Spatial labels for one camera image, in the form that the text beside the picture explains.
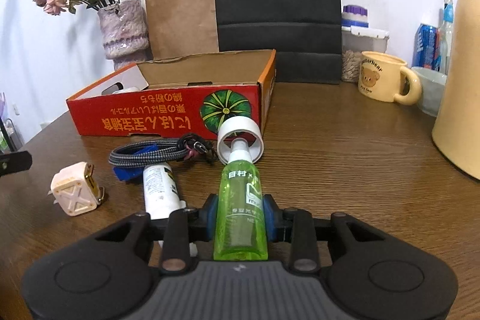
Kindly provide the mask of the green spray bottle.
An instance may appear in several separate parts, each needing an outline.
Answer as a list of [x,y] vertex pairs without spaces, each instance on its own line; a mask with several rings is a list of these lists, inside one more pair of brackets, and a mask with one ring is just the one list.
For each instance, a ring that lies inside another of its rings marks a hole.
[[260,174],[254,163],[227,164],[220,179],[213,258],[263,261],[269,257]]

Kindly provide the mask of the white tube bottle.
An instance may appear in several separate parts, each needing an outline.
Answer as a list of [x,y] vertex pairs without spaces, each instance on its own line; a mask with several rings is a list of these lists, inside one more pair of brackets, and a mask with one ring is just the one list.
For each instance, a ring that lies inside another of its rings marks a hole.
[[166,219],[171,212],[186,208],[168,163],[146,166],[142,178],[145,212],[151,220]]

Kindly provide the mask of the white power adapter plug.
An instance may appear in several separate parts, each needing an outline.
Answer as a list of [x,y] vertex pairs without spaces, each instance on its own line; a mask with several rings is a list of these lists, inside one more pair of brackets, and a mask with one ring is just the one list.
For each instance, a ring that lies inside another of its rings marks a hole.
[[48,195],[70,217],[89,213],[103,203],[105,188],[94,178],[92,163],[78,162],[64,167],[51,180]]

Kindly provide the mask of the white cylindrical cap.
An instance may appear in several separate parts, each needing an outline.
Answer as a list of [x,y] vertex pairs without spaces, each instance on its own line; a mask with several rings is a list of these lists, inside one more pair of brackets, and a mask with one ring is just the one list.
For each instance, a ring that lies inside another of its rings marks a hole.
[[264,153],[259,126],[245,116],[227,119],[219,128],[216,150],[224,165],[236,161],[258,162]]

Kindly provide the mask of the red cardboard box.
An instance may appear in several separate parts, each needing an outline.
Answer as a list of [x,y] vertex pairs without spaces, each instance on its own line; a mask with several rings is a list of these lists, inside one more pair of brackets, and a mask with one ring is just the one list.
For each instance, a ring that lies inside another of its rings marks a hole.
[[67,107],[82,136],[193,132],[214,140],[224,121],[238,115],[263,128],[276,55],[261,49],[129,64],[71,96]]

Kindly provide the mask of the purple ceramic vase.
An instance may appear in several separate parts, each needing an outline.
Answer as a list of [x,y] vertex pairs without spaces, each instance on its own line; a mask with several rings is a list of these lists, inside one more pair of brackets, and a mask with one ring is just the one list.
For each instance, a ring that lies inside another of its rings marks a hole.
[[151,55],[146,13],[140,0],[126,0],[97,12],[105,57],[114,70]]

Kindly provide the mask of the yellow bear mug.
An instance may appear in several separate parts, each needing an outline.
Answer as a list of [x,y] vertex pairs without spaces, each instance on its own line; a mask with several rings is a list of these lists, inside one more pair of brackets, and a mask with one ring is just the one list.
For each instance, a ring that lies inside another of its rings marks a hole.
[[359,92],[376,101],[415,105],[422,95],[417,74],[396,56],[363,51],[358,79]]

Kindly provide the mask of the clear container with white lid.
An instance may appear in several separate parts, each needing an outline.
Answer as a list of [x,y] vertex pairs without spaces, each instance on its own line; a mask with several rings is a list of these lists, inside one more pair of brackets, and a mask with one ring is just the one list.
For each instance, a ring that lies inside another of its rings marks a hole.
[[357,83],[364,51],[385,53],[390,33],[376,28],[342,26],[342,81]]

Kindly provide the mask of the brown paper bag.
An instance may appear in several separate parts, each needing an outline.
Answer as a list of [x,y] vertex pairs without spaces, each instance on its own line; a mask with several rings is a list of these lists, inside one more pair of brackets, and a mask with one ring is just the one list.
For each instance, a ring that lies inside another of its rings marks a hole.
[[215,0],[145,0],[155,59],[219,51]]

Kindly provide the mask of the cream thermos jug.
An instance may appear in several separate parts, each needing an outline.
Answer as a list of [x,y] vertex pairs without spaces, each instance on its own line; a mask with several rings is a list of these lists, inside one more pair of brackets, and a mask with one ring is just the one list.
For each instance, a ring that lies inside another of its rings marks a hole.
[[457,0],[448,80],[432,139],[455,166],[479,178],[479,0]]

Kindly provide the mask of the grey ceramic bowl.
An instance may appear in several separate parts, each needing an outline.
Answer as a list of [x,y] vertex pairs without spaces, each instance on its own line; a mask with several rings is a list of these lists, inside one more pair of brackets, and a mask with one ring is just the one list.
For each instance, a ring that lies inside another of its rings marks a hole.
[[417,107],[425,114],[437,117],[448,76],[424,67],[412,67],[421,82],[422,93]]

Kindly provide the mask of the purple white jar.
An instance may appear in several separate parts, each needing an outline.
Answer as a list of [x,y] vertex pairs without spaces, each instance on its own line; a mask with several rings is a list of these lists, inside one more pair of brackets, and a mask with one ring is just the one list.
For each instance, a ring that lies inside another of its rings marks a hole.
[[345,5],[342,12],[342,26],[368,27],[368,10],[358,5]]

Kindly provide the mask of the black paper bag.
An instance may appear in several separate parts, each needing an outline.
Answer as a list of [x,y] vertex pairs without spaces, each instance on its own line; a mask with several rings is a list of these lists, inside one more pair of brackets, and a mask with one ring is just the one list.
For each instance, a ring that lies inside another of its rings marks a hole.
[[274,49],[280,82],[337,84],[341,0],[215,0],[221,51]]

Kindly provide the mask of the blue soda can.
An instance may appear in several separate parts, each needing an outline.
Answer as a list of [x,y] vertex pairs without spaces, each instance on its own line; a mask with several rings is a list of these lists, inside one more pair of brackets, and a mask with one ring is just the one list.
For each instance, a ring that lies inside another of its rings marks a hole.
[[439,71],[441,57],[439,54],[439,29],[421,23],[416,30],[412,65],[433,71]]

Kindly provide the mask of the clear plastic bottle blue label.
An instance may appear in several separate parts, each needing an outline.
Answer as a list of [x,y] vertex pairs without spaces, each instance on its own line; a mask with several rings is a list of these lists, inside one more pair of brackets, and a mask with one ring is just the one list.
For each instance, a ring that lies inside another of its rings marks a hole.
[[454,21],[454,9],[452,0],[444,0],[444,9],[442,15],[442,24],[439,28],[439,71],[446,75],[449,71],[452,52],[451,46]]

